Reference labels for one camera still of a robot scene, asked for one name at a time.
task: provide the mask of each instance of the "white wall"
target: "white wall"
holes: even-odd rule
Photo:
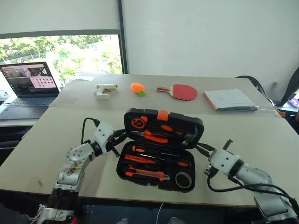
[[[299,0],[123,0],[131,74],[257,78],[280,100],[299,65]]]
[[[0,34],[119,29],[117,0],[0,0]]]

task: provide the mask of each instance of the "laptop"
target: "laptop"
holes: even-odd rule
[[[46,62],[5,64],[0,71],[17,95],[0,120],[38,119],[59,94]]]

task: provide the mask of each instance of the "glue gun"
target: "glue gun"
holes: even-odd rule
[[[108,93],[104,93],[105,90],[115,90],[117,87],[116,84],[100,84],[97,85],[97,92],[95,93],[95,97],[97,99],[109,99],[110,95]]]

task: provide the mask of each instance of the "ping pong paddle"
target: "ping pong paddle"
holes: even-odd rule
[[[173,98],[180,100],[193,100],[197,97],[197,91],[192,86],[174,84],[169,88],[157,87],[157,91],[168,92]]]

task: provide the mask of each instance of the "orange and black toolbox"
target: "orange and black toolbox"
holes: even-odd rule
[[[204,126],[199,118],[150,109],[130,109],[117,174],[124,180],[164,190],[188,192],[195,186],[195,148]]]

